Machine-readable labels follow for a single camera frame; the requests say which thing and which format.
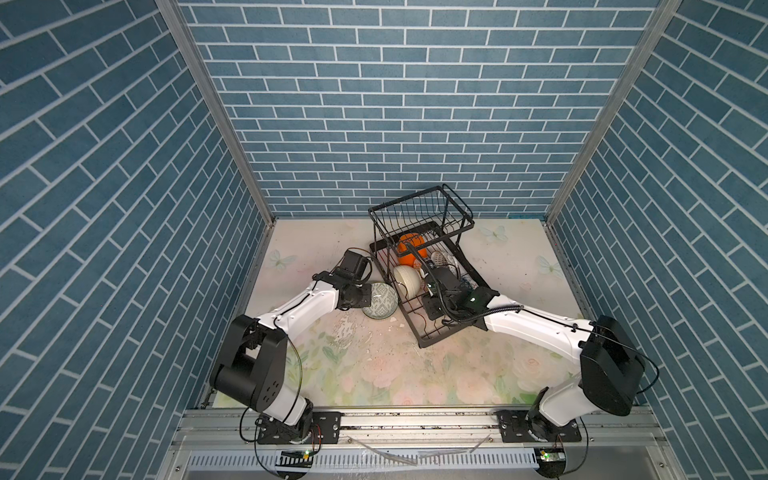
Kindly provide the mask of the plain cream white bowl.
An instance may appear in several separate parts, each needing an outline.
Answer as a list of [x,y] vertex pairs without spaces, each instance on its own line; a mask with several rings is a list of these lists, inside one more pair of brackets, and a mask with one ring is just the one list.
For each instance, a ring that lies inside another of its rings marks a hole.
[[422,278],[418,271],[408,265],[398,265],[393,270],[395,287],[401,300],[415,299],[422,291]]

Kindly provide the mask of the orange plastic bowl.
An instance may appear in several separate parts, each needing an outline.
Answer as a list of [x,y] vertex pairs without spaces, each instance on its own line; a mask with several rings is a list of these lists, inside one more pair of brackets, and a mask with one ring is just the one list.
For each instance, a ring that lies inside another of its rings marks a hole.
[[425,239],[418,233],[406,233],[399,237],[396,244],[398,263],[413,267],[429,255],[424,247]]

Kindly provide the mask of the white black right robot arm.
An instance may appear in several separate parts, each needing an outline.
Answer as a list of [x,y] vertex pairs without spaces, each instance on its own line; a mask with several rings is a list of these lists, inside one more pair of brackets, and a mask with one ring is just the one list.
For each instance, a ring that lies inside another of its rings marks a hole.
[[425,266],[423,272],[428,295],[446,324],[477,324],[546,349],[575,368],[568,379],[544,386],[527,412],[501,411],[502,431],[525,441],[567,441],[571,435],[579,440],[578,418],[631,413],[651,359],[616,319],[574,319],[528,307],[486,285],[462,283],[447,266]]

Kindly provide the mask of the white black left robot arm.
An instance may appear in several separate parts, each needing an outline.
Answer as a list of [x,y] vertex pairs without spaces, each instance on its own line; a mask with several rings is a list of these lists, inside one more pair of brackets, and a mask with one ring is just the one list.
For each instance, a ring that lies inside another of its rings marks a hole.
[[213,362],[209,385],[262,417],[291,441],[311,431],[313,405],[285,384],[294,338],[335,310],[362,309],[372,302],[372,261],[351,249],[333,269],[312,276],[308,287],[275,309],[234,318]]

